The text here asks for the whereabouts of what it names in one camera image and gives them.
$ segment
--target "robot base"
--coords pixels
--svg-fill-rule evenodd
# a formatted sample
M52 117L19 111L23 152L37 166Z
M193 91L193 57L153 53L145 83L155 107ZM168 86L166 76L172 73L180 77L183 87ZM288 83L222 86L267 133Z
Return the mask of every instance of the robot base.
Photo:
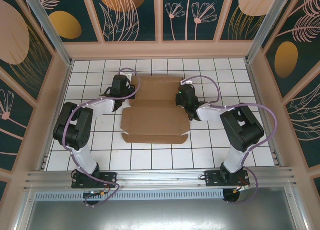
M96 178L106 182L117 182L116 172L101 172ZM111 189L115 189L116 185L109 184ZM72 175L72 189L104 189L105 184L89 178L87 175L79 172L78 170Z
M228 182L224 180L220 170L205 171L204 177L207 187L237 187L244 184L242 181L250 185L248 172L243 169L232 174L232 178Z

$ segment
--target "metal rail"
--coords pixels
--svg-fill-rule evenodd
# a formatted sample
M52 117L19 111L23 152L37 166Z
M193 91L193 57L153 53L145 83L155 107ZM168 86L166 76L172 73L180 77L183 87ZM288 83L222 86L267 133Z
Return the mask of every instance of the metal rail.
M251 169L258 178L260 188L289 187L296 184L292 169L289 167L252 167ZM206 170L213 169L118 171L117 182L121 185L122 191L208 189L205 181L199 179ZM70 174L71 171L30 172L24 191L77 191L71 188ZM210 188L232 189L234 187Z

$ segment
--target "cable connector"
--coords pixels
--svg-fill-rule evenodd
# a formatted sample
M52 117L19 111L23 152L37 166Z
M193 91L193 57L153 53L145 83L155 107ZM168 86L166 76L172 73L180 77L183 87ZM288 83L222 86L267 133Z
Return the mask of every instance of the cable connector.
M186 84L191 84L192 85L192 81L191 80L188 80L188 81L182 80L182 81L180 81L180 86L186 85Z
M131 86L131 81L132 81L132 73L129 73L129 72L120 72L120 75L123 75L123 76L126 76L127 77L127 79L129 79L129 86L128 86L128 88L130 88L130 86Z
M250 185L242 186L242 188L239 189L238 192L242 192L242 191L249 190L249 189L250 189Z

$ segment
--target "grid line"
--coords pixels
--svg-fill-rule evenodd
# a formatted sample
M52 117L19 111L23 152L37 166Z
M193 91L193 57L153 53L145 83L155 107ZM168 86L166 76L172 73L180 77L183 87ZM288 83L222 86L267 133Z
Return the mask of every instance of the grid line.
M187 75L188 76L192 75L192 73L191 74L188 73L190 71L196 71L201 76L206 76L206 73L211 73L211 75L212 75L212 71L214 71L215 75L213 75L213 77L215 78L215 76L216 76L217 84L220 88L221 88L221 86L223 86L223 84L234 84L235 85L235 89L233 88L233 86L230 85L230 87L232 87L232 89L233 89L232 94L230 92L230 91L232 91L232 89L228 92L228 90L229 90L228 85L223 86L224 92L222 94L228 95L228 96L221 97L221 102L223 105L232 101L232 98L237 98L239 101L240 101L240 98L248 98L248 101L251 101L250 98L255 97L254 95L251 95L251 93L249 91L248 91L248 94L246 94L246 87L247 86L245 84L248 84L250 82L247 82L246 77L242 74L248 74L247 71L242 70L243 72L238 72L237 75L235 76L236 70L234 70L231 67L231 61L229 59L228 59L228 64L230 65L231 69L228 69L228 70L218 70L217 66L216 66L216 62L213 58L207 58L207 59L211 59L212 61L208 60L208 61L203 61L203 62L200 62L200 60L198 58L190 59L190 60L188 60L188 63L190 63L191 66L194 66L192 68L191 67L189 68L189 66L185 66L185 61L183 59L180 59L180 58L176 58L176 59L179 59L182 63L179 61L179 63L177 63L178 65L172 65L174 67L172 70L169 69L168 59L162 59L162 61L158 61L158 62L154 61L154 59L150 59L150 62L151 62L150 69L148 71L146 71L146 70L145 71L138 71L138 73L139 74L149 73L151 76L155 76L159 72L164 73L164 70L167 67L167 70L165 72L168 76L170 75L170 71L172 71L175 74L183 76L184 79L186 79ZM119 70L122 67L132 67L132 68L135 67L136 70L138 67L137 60L126 61L126 62L124 62L123 60L119 60L119 65L115 64L114 66L110 66L108 68L108 70L107 70L107 64L108 63L106 61L104 61L101 85L90 85L90 88L91 87L93 87L93 88L91 88L91 89L89 88L90 89L89 91L87 90L89 94L87 94L87 92L86 92L86 96L92 95L92 94L90 94L90 91L91 90L97 91L98 87L100 88L100 93L101 93L104 87L111 86L108 84L104 84L105 82L103 81L103 79L106 78L106 76L108 76L107 81L109 81L110 78L112 78L112 76L113 76L112 73L114 73L115 75L118 74ZM86 99L86 100L84 99L84 98L88 98L88 97L85 97L85 90L87 87L89 73L90 74L91 73L100 73L100 75L94 75L94 76L90 75L91 79L93 79L93 80L95 78L101 77L100 71L92 71L92 72L90 71L89 72L91 65L92 65L91 61L85 61L83 63L83 65L81 65L81 62L80 62L78 64L75 64L75 66L73 66L73 68L75 68L75 67L81 68L81 70L80 70L81 72L78 72L79 70L77 70L77 69L75 70L76 72L74 72L74 69L72 70L72 73L70 75L70 79L68 81L68 86L66 88L66 93L64 95L64 103L65 102L73 102L73 101L78 103L80 101L85 102L85 101L89 100L89 99ZM232 78L225 78L226 81L228 81L228 82L221 83L221 82L219 82L219 75L218 75L219 72L218 71L231 71ZM84 76L85 76L84 85L72 85L72 87L78 87L78 88L83 87L82 97L77 96L77 92L75 91L75 89L70 90L71 76L73 74L77 74L77 73L83 74L82 77L80 77L80 75L79 75L79 77L75 78L75 79L79 79L79 81L84 81ZM202 78L200 79L200 81L195 81L195 82L196 83L194 83L194 85L196 88L199 88L198 89L199 92L202 89L203 96L198 97L201 101L208 102L209 98L211 99L211 98L217 97L216 91L213 90L213 88L211 89L211 87L208 86L208 84L212 85L212 83L206 82ZM242 95L248 95L248 96L241 96L240 97L238 87L241 87L241 94ZM68 91L71 91L71 93L75 93L75 95L69 94L70 95L69 98L76 98L76 99L66 100ZM181 146L174 145L173 146L172 144L164 144L164 145L151 144L151 147L150 147L150 145L148 145L148 146L143 145L143 144L133 145L132 143L126 143L121 137L121 133L123 133L123 131L120 129L120 126L119 126L119 124L120 124L119 121L121 119L120 116L122 115L122 111L117 111L117 112L113 112L112 114L104 114L104 116L113 116L113 118L106 117L103 122L100 122L99 129L97 129L97 123L99 120L96 119L95 121L92 121L92 124L95 124L95 125L92 128L92 133L91 133L92 134L91 152L92 153L96 152L99 154L99 156L100 156L100 154L103 154L105 152L106 156L110 157L109 166L108 166L109 170L115 170L115 169L116 170L128 170L128 169L131 170L133 168L135 169L137 166L139 166L138 163L136 162L137 159L139 159L139 157L136 157L136 154L141 156L141 154L143 153L144 150L147 150L145 152L146 154L148 153L148 151L151 150L151 165L150 164L148 165L148 168L150 168L150 170L154 170L156 166L157 166L156 168L159 168L159 169L174 169L175 163L178 164L177 166L179 166L182 163L181 161L179 161L179 159L177 159L180 157L184 158L184 160L186 162L188 162L188 164L189 164L189 165L182 164L182 166L186 166L186 167L188 166L187 168L190 168L190 169L195 169L195 168L200 169L200 167L199 167L199 166L201 166L200 163L205 163L205 159L203 159L202 155L199 153L205 153L205 155L207 157L210 156L210 159L212 158L212 160L213 160L213 166L219 167L219 166L216 166L215 160L218 163L221 160L221 155L219 156L219 154L222 154L222 153L226 154L226 152L224 152L224 150L228 151L228 149L230 149L230 143L228 143L228 141L220 140L220 138L222 138L220 136L223 136L223 138L225 138L224 133L223 133L223 131L224 131L223 126L216 125L216 124L213 124L210 122L207 122L206 124L204 124L204 123L201 124L201 122L193 122L192 124L194 124L194 125L192 125L191 130L189 131L189 133L187 133L189 135L190 139L187 140L188 142L185 145L181 145ZM256 109L256 108L253 110L253 112L260 113L259 109ZM196 131L203 131L204 136L202 136L202 134L199 132L197 133ZM92 150L93 145L96 141L97 141L97 143L95 145L95 149ZM261 148L258 147L256 149L256 152L258 152L259 150L261 150L261 151L263 150L263 154L260 153L259 155L258 154L255 155L253 153L252 157L254 159L254 163L252 161L252 164L254 164L255 166L257 166L258 162L261 165L261 162L263 162L263 160L261 159L261 156L266 155L266 149L262 149L262 148L269 148L270 149L269 146L262 146ZM167 151L169 156L170 156L170 150L171 150L171 160L170 160L169 156L166 156L165 150ZM174 154L174 152L173 152L174 150L180 150L180 151L177 151L177 153L179 152L179 154L176 154L176 153ZM65 150L63 150L63 148L60 148L59 145L54 145L54 141L52 141L49 156L46 160L47 165L46 165L45 169L47 169L48 171L52 171L52 169L57 169L58 165L60 164L59 162L57 162L57 159L59 159L60 156L62 156L63 158L64 157L66 157L66 158L64 160L62 159L62 161L60 161L60 162L65 163L64 166L61 165L60 171L66 171L70 167L70 165L72 164L71 163L72 159L70 158L70 155L64 154L62 152L65 152ZM123 163L118 161L120 156L124 156L124 159L122 159L122 157L121 157L121 162L123 161ZM271 152L270 152L270 156L268 156L268 157L270 158L269 161L273 160L273 155ZM166 161L163 165L160 164L160 161L162 161L162 158Z

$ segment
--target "cardboard box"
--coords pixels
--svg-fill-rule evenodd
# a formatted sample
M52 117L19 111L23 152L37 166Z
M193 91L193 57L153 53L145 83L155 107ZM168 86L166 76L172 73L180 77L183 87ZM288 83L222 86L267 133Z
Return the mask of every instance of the cardboard box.
M135 100L122 113L122 137L127 143L183 144L188 139L190 120L181 106L176 106L182 77L141 76ZM132 84L138 85L133 77Z

